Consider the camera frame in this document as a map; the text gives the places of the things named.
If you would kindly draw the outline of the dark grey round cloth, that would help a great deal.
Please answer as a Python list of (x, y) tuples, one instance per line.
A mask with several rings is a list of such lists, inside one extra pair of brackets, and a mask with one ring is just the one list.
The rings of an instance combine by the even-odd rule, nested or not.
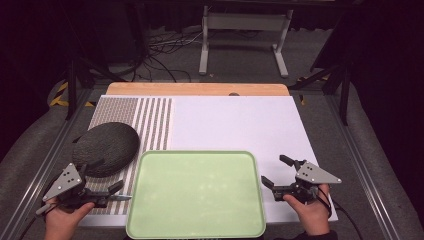
[(95, 126), (76, 140), (72, 152), (75, 165), (104, 160), (99, 167), (100, 177), (112, 176), (127, 167), (138, 153), (139, 135), (128, 124), (108, 122)]

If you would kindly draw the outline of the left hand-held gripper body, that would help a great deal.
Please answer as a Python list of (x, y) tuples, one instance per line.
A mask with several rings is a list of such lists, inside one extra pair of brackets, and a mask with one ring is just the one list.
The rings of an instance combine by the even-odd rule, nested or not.
[(86, 176), (77, 170), (74, 163), (69, 163), (44, 194), (44, 205), (36, 211), (37, 216), (46, 215), (54, 206), (47, 201), (56, 198), (58, 205), (67, 209), (78, 209), (86, 203), (94, 203), (96, 208), (106, 208), (108, 192), (93, 192), (86, 188)]

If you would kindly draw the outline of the light green tray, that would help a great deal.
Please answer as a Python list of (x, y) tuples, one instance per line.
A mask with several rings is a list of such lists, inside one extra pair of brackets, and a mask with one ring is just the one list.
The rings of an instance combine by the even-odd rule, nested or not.
[(130, 238), (256, 238), (265, 229), (252, 154), (168, 150), (142, 155), (126, 223)]

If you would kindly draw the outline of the person's right hand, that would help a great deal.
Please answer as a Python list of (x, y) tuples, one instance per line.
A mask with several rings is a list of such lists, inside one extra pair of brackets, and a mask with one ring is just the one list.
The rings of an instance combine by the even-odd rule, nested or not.
[(319, 196), (309, 203), (299, 202), (292, 195), (284, 195), (283, 199), (295, 210), (308, 236), (320, 236), (330, 232), (329, 226), (329, 186), (319, 186)]

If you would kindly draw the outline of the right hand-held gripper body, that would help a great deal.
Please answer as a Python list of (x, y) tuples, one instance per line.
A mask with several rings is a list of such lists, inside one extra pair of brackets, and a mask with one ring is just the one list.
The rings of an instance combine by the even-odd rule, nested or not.
[(298, 201), (305, 203), (318, 198), (320, 184), (340, 184), (339, 177), (327, 172), (317, 165), (307, 161), (296, 170), (295, 182), (289, 186), (275, 186), (272, 194), (275, 201), (282, 201), (284, 195), (292, 195)]

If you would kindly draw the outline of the striped placemat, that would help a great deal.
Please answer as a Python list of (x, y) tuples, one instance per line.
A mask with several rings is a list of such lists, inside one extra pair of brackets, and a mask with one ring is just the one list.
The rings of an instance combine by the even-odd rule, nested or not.
[(166, 150), (170, 142), (173, 100), (167, 97), (102, 96), (88, 129), (108, 122), (130, 125), (138, 133), (140, 146), (133, 161), (119, 173), (106, 178), (87, 178), (87, 187), (104, 191), (122, 180), (121, 195), (131, 195), (141, 155), (150, 150)]

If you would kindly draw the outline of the yellow black floor tape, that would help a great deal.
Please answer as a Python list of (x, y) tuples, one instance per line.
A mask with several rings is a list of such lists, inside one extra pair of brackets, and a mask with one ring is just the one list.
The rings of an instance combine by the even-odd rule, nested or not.
[(69, 102), (67, 100), (63, 100), (62, 96), (68, 88), (68, 82), (64, 81), (60, 87), (58, 88), (56, 94), (50, 102), (50, 106), (69, 106)]

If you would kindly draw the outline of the white board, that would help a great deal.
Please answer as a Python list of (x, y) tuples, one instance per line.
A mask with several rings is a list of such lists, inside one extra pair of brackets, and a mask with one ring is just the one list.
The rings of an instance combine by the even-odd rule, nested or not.
[[(156, 96), (173, 100), (170, 142), (166, 150), (150, 151), (245, 151), (256, 160), (266, 225), (297, 221), (295, 211), (274, 200), (261, 182), (290, 184), (294, 169), (280, 162), (293, 159), (316, 161), (297, 107), (290, 96)], [(115, 225), (125, 223), (130, 203), (119, 205)]]

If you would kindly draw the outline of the black stand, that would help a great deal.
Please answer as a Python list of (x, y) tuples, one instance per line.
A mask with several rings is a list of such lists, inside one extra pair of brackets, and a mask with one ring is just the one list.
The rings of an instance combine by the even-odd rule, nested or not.
[(300, 81), (297, 81), (294, 85), (290, 85), (288, 89), (301, 90), (304, 87), (326, 77), (326, 83), (322, 86), (321, 91), (325, 95), (333, 95), (338, 88), (341, 88), (339, 117), (342, 123), (347, 126), (347, 108), (351, 83), (351, 68), (352, 66), (350, 64), (333, 65), (328, 69), (323, 69), (309, 77), (301, 77)]
[(124, 82), (124, 79), (110, 72), (105, 67), (90, 61), (83, 57), (73, 57), (68, 64), (67, 82), (68, 82), (68, 112), (66, 119), (70, 120), (76, 113), (78, 108), (77, 103), (77, 81), (80, 80), (85, 89), (91, 89), (94, 86), (94, 80), (90, 69), (94, 69), (106, 79), (112, 82)]

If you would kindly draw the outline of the person's left hand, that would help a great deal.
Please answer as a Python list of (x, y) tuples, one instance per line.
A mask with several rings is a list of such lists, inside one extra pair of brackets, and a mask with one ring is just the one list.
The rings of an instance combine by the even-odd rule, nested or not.
[(44, 240), (72, 240), (80, 221), (94, 208), (94, 203), (86, 203), (73, 212), (66, 212), (59, 208), (58, 200), (52, 198), (47, 201), (54, 206), (45, 216)]

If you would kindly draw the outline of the aluminium rail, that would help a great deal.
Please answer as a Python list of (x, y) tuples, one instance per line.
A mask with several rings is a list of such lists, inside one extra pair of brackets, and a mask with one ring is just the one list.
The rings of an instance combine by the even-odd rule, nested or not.
[(34, 178), (26, 188), (23, 197), (20, 199), (15, 212), (10, 218), (4, 230), (0, 233), (0, 240), (15, 240), (20, 229), (25, 224), (30, 215), (33, 205), (37, 202), (38, 196), (52, 171), (53, 166), (62, 151), (65, 140), (78, 119), (81, 111), (84, 109), (86, 101), (89, 99), (92, 89), (82, 89), (76, 99), (76, 106), (73, 114), (68, 120), (64, 120), (58, 135), (55, 137), (47, 155), (44, 157)]
[(385, 239), (400, 240), (400, 235), (398, 234), (371, 174), (367, 169), (356, 141), (354, 140), (349, 127), (340, 117), (337, 100), (333, 96), (326, 96), (325, 100), (333, 117), (335, 118), (335, 122), (341, 132), (345, 145), (349, 149), (352, 164)]

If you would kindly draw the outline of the wooden table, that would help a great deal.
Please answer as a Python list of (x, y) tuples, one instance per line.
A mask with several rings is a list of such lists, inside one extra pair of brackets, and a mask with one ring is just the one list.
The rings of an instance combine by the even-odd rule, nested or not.
[(109, 85), (107, 95), (146, 96), (289, 96), (284, 84), (124, 83)]

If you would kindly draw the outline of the white metal stand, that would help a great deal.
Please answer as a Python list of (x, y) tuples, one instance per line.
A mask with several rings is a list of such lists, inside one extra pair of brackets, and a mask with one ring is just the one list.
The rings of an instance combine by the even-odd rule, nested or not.
[(215, 13), (208, 6), (203, 7), (202, 17), (202, 49), (199, 63), (199, 74), (205, 75), (208, 68), (210, 30), (252, 30), (279, 32), (280, 38), (272, 45), (275, 61), (282, 78), (289, 76), (283, 58), (283, 45), (292, 20), (293, 10), (288, 10), (283, 15), (241, 14), (241, 13)]

